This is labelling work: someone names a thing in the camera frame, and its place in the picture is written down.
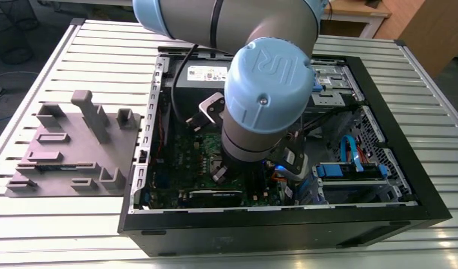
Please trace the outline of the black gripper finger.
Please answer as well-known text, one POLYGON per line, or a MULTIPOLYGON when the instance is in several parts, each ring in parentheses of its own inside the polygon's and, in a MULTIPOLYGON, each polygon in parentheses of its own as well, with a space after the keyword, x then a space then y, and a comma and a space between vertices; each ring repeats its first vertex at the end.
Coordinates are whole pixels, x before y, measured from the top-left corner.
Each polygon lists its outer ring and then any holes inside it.
POLYGON ((222 183, 225 181, 226 172, 228 172, 228 167, 225 165, 218 166, 212 173, 212 180, 216 183, 222 183))

